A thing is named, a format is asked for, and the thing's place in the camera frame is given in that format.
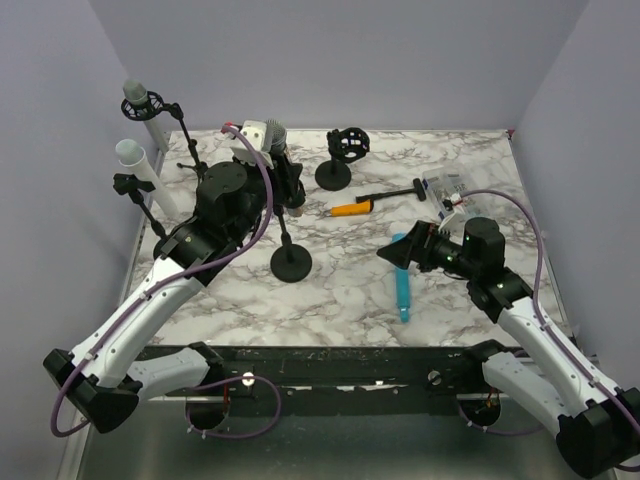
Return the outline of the blue toy microphone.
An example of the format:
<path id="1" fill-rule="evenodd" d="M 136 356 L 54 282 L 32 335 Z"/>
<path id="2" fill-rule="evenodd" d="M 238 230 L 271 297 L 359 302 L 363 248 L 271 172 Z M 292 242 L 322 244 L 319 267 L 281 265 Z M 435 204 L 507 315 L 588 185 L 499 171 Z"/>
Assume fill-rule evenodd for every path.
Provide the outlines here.
<path id="1" fill-rule="evenodd" d="M 396 307 L 399 318 L 402 323 L 408 323 L 411 316 L 411 289 L 408 270 L 396 267 L 394 269 L 394 279 Z"/>

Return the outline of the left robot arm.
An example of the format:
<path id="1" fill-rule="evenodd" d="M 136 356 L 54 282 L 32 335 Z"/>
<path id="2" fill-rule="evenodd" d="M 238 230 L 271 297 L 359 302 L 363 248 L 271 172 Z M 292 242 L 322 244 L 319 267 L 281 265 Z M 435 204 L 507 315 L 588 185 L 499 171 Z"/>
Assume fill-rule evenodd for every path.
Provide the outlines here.
<path id="1" fill-rule="evenodd" d="M 59 397 L 108 433 L 144 400 L 183 389 L 214 393 L 222 360 L 203 343 L 152 360 L 138 356 L 182 305 L 256 243 L 275 209 L 304 204 L 302 172 L 288 154 L 266 166 L 237 158 L 212 165 L 195 190 L 192 215 L 158 242 L 137 289 L 89 338 L 45 357 Z"/>

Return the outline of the glitter silver-head microphone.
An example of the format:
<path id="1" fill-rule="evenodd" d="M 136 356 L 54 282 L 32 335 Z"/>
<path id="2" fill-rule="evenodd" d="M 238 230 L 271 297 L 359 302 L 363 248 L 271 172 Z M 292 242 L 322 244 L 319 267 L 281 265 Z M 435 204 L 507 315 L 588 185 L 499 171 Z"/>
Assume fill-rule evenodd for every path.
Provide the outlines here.
<path id="1" fill-rule="evenodd" d="M 273 180 L 276 190 L 276 200 L 283 206 L 290 216 L 300 217 L 306 200 L 304 186 L 300 181 L 302 165 L 293 163 L 287 146 L 287 130 L 276 119 L 266 121 L 271 132 L 271 147 L 269 154 L 273 163 Z"/>

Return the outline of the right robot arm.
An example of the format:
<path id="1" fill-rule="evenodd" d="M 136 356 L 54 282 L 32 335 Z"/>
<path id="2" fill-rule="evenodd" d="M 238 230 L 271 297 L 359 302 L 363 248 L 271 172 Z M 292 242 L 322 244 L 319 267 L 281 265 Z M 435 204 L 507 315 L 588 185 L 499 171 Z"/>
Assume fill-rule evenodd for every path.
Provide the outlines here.
<path id="1" fill-rule="evenodd" d="M 401 269 L 415 263 L 422 272 L 441 269 L 465 280 L 472 303 L 519 343 L 539 371 L 498 351 L 464 362 L 462 384 L 474 392 L 491 386 L 517 402 L 554 437 L 577 475 L 591 479 L 624 469 L 638 456 L 638 389 L 624 390 L 607 377 L 544 312 L 532 288 L 506 267 L 505 238 L 495 221 L 468 220 L 461 243 L 418 221 L 377 254 Z"/>

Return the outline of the round-base shock-mount stand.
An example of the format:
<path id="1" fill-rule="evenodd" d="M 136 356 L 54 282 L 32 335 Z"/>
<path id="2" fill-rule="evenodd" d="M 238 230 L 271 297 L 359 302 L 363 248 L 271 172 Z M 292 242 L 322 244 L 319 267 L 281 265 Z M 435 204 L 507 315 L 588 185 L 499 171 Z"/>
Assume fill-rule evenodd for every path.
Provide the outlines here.
<path id="1" fill-rule="evenodd" d="M 344 130 L 334 129 L 326 134 L 328 161 L 315 170 L 317 185 L 326 191 L 340 191 L 346 188 L 352 178 L 349 165 L 364 158 L 370 151 L 369 135 L 358 127 Z"/>

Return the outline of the round-base clip stand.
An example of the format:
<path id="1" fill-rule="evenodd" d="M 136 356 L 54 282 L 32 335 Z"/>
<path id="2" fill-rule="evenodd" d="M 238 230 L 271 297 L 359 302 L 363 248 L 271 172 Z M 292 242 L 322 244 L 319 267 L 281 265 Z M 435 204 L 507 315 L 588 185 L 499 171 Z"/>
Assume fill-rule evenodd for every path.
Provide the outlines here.
<path id="1" fill-rule="evenodd" d="M 275 204 L 273 213 L 278 220 L 281 231 L 281 246 L 271 256 L 271 272 L 282 282 L 300 282 L 311 271 L 312 257 L 306 248 L 292 241 L 284 220 L 284 207 Z"/>

